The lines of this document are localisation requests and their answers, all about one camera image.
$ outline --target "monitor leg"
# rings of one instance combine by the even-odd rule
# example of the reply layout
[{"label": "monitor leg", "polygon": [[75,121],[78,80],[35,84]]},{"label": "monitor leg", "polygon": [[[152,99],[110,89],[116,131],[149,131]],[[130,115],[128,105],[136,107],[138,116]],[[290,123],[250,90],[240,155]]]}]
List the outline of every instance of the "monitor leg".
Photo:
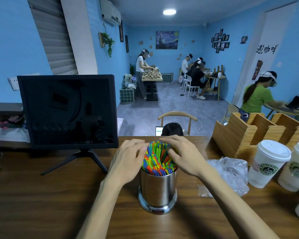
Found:
[{"label": "monitor leg", "polygon": [[90,157],[91,159],[94,160],[94,162],[96,162],[97,165],[99,165],[99,167],[104,172],[106,172],[106,173],[108,172],[108,169],[104,166],[104,164],[100,161],[99,157],[96,155],[96,153],[92,149],[81,149],[80,152],[74,153],[73,155],[66,158],[65,160],[63,160],[59,164],[53,166],[51,169],[48,169],[48,170],[44,171],[41,175],[46,175],[47,173],[50,173],[53,170],[58,169],[59,167],[75,160],[76,158],[83,158],[83,157]]}]

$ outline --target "blue wall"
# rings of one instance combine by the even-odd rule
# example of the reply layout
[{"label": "blue wall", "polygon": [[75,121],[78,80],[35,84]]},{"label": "blue wall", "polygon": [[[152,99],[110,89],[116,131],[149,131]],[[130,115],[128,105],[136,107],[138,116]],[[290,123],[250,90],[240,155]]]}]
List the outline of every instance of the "blue wall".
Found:
[{"label": "blue wall", "polygon": [[27,0],[0,0],[0,102],[21,102],[8,78],[51,75]]},{"label": "blue wall", "polygon": [[[155,49],[155,32],[156,31],[179,31],[179,41],[177,50],[161,50]],[[189,54],[193,54],[193,61],[198,57],[203,57],[202,41],[203,41],[202,26],[168,26],[168,27],[130,27],[128,43],[131,53],[131,64],[135,66],[137,56],[142,49],[146,48],[153,52],[153,56],[146,59],[148,65],[157,65],[161,73],[174,73],[174,80],[178,79],[179,68],[181,68],[182,60]]]},{"label": "blue wall", "polygon": [[110,74],[115,77],[116,106],[120,104],[120,88],[123,84],[123,76],[130,73],[130,55],[126,53],[125,35],[128,35],[128,25],[123,20],[124,42],[120,42],[119,27],[105,24],[106,32],[115,40],[112,57],[107,54],[107,45],[104,48],[100,46],[99,32],[105,32],[101,15],[100,0],[85,0],[88,11],[92,39],[98,72],[100,75]]},{"label": "blue wall", "polygon": [[[213,68],[221,64],[226,67],[227,80],[222,80],[221,83],[220,96],[222,98],[229,102],[232,101],[249,41],[259,15],[295,1],[268,0],[256,7],[212,23],[208,27],[208,31],[204,33],[203,58],[208,66]],[[211,47],[211,38],[220,29],[224,29],[224,33],[230,35],[230,47],[216,54],[215,49]],[[241,37],[247,35],[249,36],[247,44],[240,44]],[[277,68],[278,62],[283,63],[279,68]],[[283,101],[291,100],[299,92],[299,1],[271,70],[277,72],[279,82],[277,87],[272,88],[274,98]]]}]

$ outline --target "left hand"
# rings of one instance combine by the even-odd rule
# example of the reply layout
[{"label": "left hand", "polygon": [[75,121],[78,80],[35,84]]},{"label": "left hand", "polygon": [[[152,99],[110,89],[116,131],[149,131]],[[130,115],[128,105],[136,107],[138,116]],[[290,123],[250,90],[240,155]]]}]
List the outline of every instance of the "left hand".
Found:
[{"label": "left hand", "polygon": [[120,187],[131,182],[143,164],[148,146],[145,140],[125,140],[111,161],[107,177]]}]

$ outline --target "wooden organizer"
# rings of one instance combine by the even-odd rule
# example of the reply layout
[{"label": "wooden organizer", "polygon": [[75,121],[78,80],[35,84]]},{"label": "wooden organizer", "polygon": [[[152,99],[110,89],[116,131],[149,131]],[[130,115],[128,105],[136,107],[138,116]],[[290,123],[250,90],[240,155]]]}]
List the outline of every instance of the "wooden organizer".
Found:
[{"label": "wooden organizer", "polygon": [[272,121],[263,113],[251,113],[245,123],[240,113],[232,113],[226,126],[216,121],[212,137],[224,156],[246,160],[250,166],[262,140],[277,141],[293,149],[299,142],[299,121],[282,113],[274,114]]}]

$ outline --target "green vine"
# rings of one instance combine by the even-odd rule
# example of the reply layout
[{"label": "green vine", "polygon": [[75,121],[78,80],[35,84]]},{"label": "green vine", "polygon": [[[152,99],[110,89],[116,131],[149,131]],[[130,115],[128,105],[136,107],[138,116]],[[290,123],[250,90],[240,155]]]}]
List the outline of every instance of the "green vine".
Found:
[{"label": "green vine", "polygon": [[103,34],[103,41],[105,44],[108,45],[108,49],[107,49],[107,53],[109,55],[109,57],[112,57],[112,45],[114,44],[114,40],[112,38],[110,38],[110,35],[108,35],[107,33],[102,33]]}]

